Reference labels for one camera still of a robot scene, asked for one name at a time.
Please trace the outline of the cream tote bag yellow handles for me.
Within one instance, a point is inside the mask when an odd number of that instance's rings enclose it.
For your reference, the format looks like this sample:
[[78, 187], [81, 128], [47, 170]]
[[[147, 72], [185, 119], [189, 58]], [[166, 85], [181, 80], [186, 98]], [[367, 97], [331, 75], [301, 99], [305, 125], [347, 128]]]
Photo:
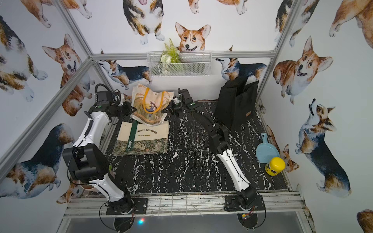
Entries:
[[150, 88], [138, 83], [133, 88], [132, 104], [136, 111], [131, 118], [147, 126], [157, 126], [164, 122], [167, 113], [162, 113], [173, 100], [174, 92], [154, 92]]

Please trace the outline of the cream tote bag green handles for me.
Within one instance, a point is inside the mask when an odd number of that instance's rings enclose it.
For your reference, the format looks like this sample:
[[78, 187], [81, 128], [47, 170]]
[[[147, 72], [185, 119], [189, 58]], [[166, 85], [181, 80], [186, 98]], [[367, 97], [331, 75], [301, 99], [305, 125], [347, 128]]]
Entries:
[[169, 122], [147, 126], [122, 122], [112, 154], [115, 156], [163, 154], [168, 151]]

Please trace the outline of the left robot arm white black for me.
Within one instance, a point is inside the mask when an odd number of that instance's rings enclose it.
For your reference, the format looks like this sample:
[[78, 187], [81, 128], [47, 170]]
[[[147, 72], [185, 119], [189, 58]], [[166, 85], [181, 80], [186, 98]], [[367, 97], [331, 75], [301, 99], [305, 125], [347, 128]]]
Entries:
[[94, 105], [85, 112], [87, 123], [78, 141], [62, 153], [67, 164], [68, 179], [93, 186], [107, 198], [108, 204], [132, 206], [129, 192], [121, 190], [110, 179], [108, 160], [99, 145], [112, 119], [125, 118], [133, 114], [136, 108], [126, 102], [118, 90], [111, 91], [104, 84], [95, 86], [95, 98]]

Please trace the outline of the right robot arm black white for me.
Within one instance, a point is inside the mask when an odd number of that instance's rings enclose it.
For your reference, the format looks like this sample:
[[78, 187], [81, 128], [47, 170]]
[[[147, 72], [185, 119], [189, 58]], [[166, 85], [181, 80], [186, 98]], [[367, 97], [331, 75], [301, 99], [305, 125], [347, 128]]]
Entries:
[[224, 211], [252, 211], [255, 209], [254, 202], [260, 198], [257, 190], [254, 189], [249, 180], [245, 177], [234, 158], [229, 143], [228, 129], [215, 123], [206, 115], [199, 105], [189, 94], [187, 89], [178, 89], [178, 96], [174, 97], [169, 105], [161, 111], [178, 117], [180, 113], [188, 113], [199, 122], [208, 134], [209, 148], [219, 157], [228, 171], [237, 193], [232, 202], [224, 206]]

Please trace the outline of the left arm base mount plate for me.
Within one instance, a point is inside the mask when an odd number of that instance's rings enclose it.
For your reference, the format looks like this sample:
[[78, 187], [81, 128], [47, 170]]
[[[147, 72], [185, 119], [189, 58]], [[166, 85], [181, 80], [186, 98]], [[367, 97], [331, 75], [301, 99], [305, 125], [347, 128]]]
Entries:
[[130, 201], [121, 199], [116, 202], [109, 202], [106, 214], [107, 215], [131, 215], [131, 214], [146, 214], [148, 206], [147, 198], [135, 198]]

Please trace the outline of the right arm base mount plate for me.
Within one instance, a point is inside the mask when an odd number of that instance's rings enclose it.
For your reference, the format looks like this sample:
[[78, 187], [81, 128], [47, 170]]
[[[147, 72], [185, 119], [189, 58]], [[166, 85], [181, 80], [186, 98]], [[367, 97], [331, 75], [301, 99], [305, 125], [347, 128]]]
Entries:
[[260, 195], [256, 195], [253, 199], [249, 200], [238, 195], [233, 195], [224, 197], [223, 209], [226, 212], [250, 212], [252, 209], [255, 211], [264, 211], [266, 207]]

